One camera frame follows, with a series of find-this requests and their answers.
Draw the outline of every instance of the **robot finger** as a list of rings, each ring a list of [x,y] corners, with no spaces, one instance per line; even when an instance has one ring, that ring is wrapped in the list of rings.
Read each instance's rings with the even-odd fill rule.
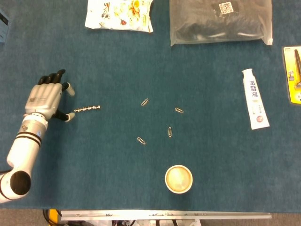
[[[75,95],[75,91],[74,91],[73,87],[68,82],[64,82],[62,84],[62,92],[64,92],[65,90],[69,93],[70,96],[74,96]]]
[[[75,113],[69,113],[69,114],[65,114],[63,112],[61,112],[60,110],[57,110],[56,113],[53,115],[53,118],[57,118],[59,120],[62,121],[70,121],[71,119],[73,119],[75,116]]]
[[[66,72],[65,69],[59,70],[59,71],[56,73],[55,77],[53,78],[52,83],[59,83],[59,82],[61,82],[62,75],[63,75],[65,72]]]
[[[51,83],[52,80],[54,79],[55,75],[56,75],[55,73],[50,74],[50,75],[47,77],[47,79],[46,79],[46,81],[45,81],[45,84]]]
[[[38,82],[38,85],[42,85],[43,83],[45,83],[47,78],[48,78],[48,76],[42,76]]]

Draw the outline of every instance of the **qr code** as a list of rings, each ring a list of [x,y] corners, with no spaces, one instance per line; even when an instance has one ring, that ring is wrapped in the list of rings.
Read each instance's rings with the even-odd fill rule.
[[[227,13],[232,13],[234,12],[232,4],[230,1],[225,2],[225,3],[221,3],[219,4],[220,9],[221,9],[221,13],[222,14],[227,14]]]

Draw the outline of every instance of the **plastic bag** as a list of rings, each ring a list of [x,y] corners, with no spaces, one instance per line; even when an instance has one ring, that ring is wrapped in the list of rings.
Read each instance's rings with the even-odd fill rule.
[[[271,0],[170,0],[171,46],[256,39],[273,43]]]
[[[89,0],[85,26],[115,30],[153,32],[152,0]]]

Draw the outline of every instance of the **toothpaste tube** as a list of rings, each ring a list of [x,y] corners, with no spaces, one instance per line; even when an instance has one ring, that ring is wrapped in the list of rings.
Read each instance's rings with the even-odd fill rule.
[[[260,129],[269,127],[269,121],[265,113],[260,92],[252,69],[243,70],[246,103],[248,106],[251,128]]]

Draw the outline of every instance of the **robotic arm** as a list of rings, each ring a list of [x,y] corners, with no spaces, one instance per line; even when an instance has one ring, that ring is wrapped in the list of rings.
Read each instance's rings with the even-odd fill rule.
[[[74,96],[70,83],[60,83],[65,70],[43,76],[32,88],[25,106],[24,119],[7,162],[13,168],[0,175],[0,203],[19,199],[27,195],[31,187],[31,171],[47,130],[48,121],[58,118],[70,121],[75,113],[64,114],[58,105],[65,90]]]

